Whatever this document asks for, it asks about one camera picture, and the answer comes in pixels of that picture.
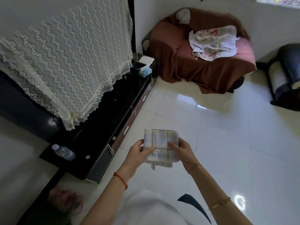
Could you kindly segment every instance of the forearm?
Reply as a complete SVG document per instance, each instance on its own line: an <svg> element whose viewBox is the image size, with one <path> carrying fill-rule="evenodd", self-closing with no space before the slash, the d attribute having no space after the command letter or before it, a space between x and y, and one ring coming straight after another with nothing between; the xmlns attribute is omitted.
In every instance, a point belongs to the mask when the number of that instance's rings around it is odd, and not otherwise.
<svg viewBox="0 0 300 225"><path fill-rule="evenodd" d="M206 204L211 207L222 200L227 199L226 193L220 188L212 176L201 165L197 166L190 172L195 183L197 184ZM243 213L228 201L224 205L211 210L214 219L218 225L251 225L252 223L243 215Z"/></svg>
<svg viewBox="0 0 300 225"><path fill-rule="evenodd" d="M125 172L117 171L127 183ZM91 210L80 225L110 225L118 211L125 191L125 185L117 176L113 176Z"/></svg>

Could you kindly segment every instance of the hand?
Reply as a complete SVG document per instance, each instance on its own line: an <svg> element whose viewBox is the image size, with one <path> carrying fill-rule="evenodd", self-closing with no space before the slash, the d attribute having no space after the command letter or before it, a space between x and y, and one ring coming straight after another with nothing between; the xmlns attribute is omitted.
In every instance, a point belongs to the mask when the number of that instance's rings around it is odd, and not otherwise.
<svg viewBox="0 0 300 225"><path fill-rule="evenodd" d="M137 168L146 160L146 157L154 151L154 148L143 149L143 147L141 147L143 143L144 140L141 139L130 147L126 159L117 171L117 174L126 182L133 177Z"/></svg>
<svg viewBox="0 0 300 225"><path fill-rule="evenodd" d="M190 147L190 144L182 138L179 137L179 146L172 142L168 142L168 145L175 151L178 159L183 163L187 172L195 166L194 163L199 163L192 148Z"/></svg>

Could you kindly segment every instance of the brown sofa cover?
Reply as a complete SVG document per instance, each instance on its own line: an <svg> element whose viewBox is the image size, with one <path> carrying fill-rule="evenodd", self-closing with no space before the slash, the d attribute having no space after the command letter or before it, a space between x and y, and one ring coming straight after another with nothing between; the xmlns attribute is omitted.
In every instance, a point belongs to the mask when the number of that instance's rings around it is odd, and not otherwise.
<svg viewBox="0 0 300 225"><path fill-rule="evenodd" d="M203 94L225 93L232 84L256 70L249 36L240 21L230 14L190 8L190 23L179 24L174 14L156 24L150 36L150 55L160 60L159 75L174 83L185 78L197 83ZM207 30L233 25L237 29L237 54L214 61L196 60L192 55L188 34L191 30Z"/></svg>

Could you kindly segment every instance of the black tv cabinet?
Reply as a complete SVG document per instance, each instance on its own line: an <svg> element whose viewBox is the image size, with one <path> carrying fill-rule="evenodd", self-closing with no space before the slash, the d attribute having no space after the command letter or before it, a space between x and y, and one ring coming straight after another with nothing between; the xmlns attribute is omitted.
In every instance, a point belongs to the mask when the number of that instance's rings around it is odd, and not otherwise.
<svg viewBox="0 0 300 225"><path fill-rule="evenodd" d="M156 82L159 63L155 62L152 74L145 78L131 69L103 95L87 121L74 130L60 130L40 157L77 178L98 183ZM74 151L75 159L67 161L56 155L53 144Z"/></svg>

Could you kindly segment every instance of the bottle cap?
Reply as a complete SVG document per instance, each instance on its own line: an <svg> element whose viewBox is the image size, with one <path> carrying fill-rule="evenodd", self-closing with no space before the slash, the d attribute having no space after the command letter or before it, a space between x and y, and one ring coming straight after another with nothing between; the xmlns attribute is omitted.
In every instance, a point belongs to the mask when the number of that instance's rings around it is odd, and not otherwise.
<svg viewBox="0 0 300 225"><path fill-rule="evenodd" d="M57 145L57 144L52 145L53 150L57 150L58 148L59 148L59 145Z"/></svg>

